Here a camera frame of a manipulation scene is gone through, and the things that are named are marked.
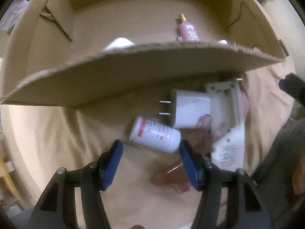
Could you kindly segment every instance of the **nail polish bottle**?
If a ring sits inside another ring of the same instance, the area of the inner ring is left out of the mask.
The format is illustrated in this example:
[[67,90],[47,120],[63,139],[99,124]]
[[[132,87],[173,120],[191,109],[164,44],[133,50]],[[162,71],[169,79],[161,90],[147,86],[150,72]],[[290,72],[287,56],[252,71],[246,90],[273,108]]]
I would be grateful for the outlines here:
[[178,26],[183,41],[199,41],[198,33],[194,24],[188,22],[184,14],[179,15],[180,24]]

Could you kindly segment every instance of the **cardboard box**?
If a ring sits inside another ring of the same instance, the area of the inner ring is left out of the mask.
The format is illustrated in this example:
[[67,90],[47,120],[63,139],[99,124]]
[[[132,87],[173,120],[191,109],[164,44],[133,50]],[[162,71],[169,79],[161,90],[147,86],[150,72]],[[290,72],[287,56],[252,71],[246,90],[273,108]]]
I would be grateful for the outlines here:
[[[195,24],[201,42],[175,42],[179,13]],[[136,45],[104,52],[118,37]],[[221,39],[232,44],[217,45]],[[30,0],[4,57],[1,102],[77,106],[283,59],[255,0]]]

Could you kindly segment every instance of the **silver rivet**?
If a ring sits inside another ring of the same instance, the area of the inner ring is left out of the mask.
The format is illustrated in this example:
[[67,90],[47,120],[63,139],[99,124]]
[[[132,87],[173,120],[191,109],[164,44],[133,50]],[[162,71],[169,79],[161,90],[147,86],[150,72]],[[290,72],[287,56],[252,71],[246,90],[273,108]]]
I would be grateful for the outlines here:
[[241,175],[244,175],[246,173],[246,171],[243,168],[238,168],[237,172]]
[[61,168],[59,168],[59,169],[57,170],[57,173],[58,173],[58,174],[62,174],[62,173],[64,173],[65,171],[66,171],[66,169],[63,168],[63,167],[61,167]]
[[96,168],[97,167],[97,162],[91,162],[89,163],[90,168]]
[[213,165],[211,165],[210,162],[206,162],[206,166],[210,169],[210,168],[213,168]]

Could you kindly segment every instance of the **tan cloth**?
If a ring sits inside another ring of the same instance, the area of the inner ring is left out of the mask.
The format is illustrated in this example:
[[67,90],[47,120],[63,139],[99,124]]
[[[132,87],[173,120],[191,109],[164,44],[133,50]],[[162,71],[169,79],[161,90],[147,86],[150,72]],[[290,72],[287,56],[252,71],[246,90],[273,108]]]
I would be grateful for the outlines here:
[[[264,159],[292,109],[293,99],[280,91],[278,82],[294,72],[290,58],[283,64],[250,71],[244,79],[250,101],[246,121],[245,169],[251,174]],[[15,139],[25,165],[41,192],[59,167],[79,169],[107,151],[115,139],[127,141],[133,119],[142,115],[157,118],[172,88],[204,90],[217,76],[185,81],[108,98],[77,109],[10,106]],[[112,228],[135,224],[150,228],[180,228],[194,219],[201,194],[195,190],[175,194],[150,184],[162,164],[179,156],[143,146],[124,145],[124,153],[112,186],[102,192]],[[80,195],[77,191],[79,226]]]

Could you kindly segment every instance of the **gold cap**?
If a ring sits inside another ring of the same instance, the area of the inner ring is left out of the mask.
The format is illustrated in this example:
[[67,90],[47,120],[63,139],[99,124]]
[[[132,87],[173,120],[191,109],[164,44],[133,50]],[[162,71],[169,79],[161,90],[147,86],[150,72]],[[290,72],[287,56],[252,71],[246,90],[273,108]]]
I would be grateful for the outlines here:
[[180,15],[179,15],[179,20],[180,20],[181,22],[185,22],[185,21],[186,21],[186,18],[185,18],[185,16],[184,16],[184,14],[180,14]]

